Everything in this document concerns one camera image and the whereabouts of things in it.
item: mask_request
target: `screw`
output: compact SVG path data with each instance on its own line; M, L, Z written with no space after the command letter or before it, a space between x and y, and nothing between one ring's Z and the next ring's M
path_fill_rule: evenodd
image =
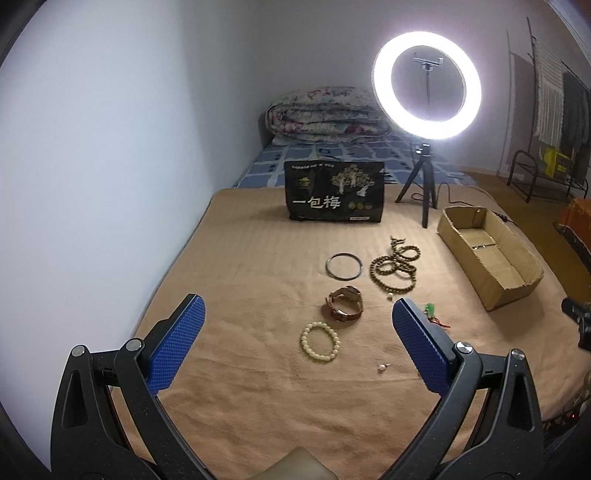
M523 360L525 358L525 353L516 348L515 350L511 351L511 356L516 360Z
M456 348L460 353L472 353L474 351L474 347L466 342L456 343Z
M72 349L72 356L80 356L84 353L84 346L77 345Z
M125 348L127 348L127 350L129 350L130 352L135 352L136 350L139 350L141 346L142 341L138 340L137 338L132 338L129 342L125 344Z

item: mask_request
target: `white bead bracelet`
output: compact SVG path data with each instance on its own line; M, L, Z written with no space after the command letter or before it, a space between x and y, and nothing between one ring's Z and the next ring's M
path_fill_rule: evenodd
M328 355L321 355L319 353L316 353L314 350L312 350L312 348L310 348L310 345L308 345L308 333L310 333L310 330L312 330L313 328L322 328L326 333L328 333L330 335L330 338L333 342L333 350ZM304 352L306 352L314 360L321 360L323 362L330 362L331 360L334 360L334 358L339 353L339 349L340 349L339 335L337 335L337 333L332 328L330 328L330 326L325 322L312 322L312 323L309 323L308 325L306 325L306 328L304 328L304 331L301 334L300 340L301 340L301 347L304 349Z

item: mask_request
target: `tree illustration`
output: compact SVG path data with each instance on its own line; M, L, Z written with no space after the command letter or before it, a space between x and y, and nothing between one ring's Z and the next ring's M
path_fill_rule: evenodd
M344 173L349 177L349 185L352 187L370 187L374 181L364 171L360 170L357 165L351 165L344 170Z
M332 185L339 188L339 194L343 194L347 185L363 189L364 187L371 187L374 184L375 182L371 177L360 170L357 165L351 165L338 175L332 177Z
M346 170L347 169L344 169L341 173L335 175L331 179L332 185L339 188L340 195L342 195L345 192L345 185L350 185L351 183L351 178L348 175L348 173L346 173Z

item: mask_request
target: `bead necklace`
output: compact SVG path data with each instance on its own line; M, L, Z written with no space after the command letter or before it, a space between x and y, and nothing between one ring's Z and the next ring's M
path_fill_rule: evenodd
M414 262L421 256L419 247L415 245L405 245L398 247L397 245L403 244L406 241L405 238L394 238L390 237L390 246L392 247L392 255L383 255L375 258L369 266L369 277L372 281L380 287L382 290L390 293L405 294L411 291L417 284L417 267L411 265L410 262ZM408 250L414 250L415 255L407 257L403 255ZM386 285L381 281L377 275L391 275L397 271L405 272L410 275L411 284L408 287L398 288Z

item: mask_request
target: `blue gripper pad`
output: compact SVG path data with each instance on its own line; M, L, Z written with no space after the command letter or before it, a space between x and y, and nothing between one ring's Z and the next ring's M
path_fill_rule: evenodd
M152 395L164 390L173 382L183 360L205 322L205 302L195 296L180 312L171 317L172 327L150 358L147 384Z
M429 322L410 299L396 301L392 324L426 387L442 397L446 395L452 385L455 364L451 339L441 327Z

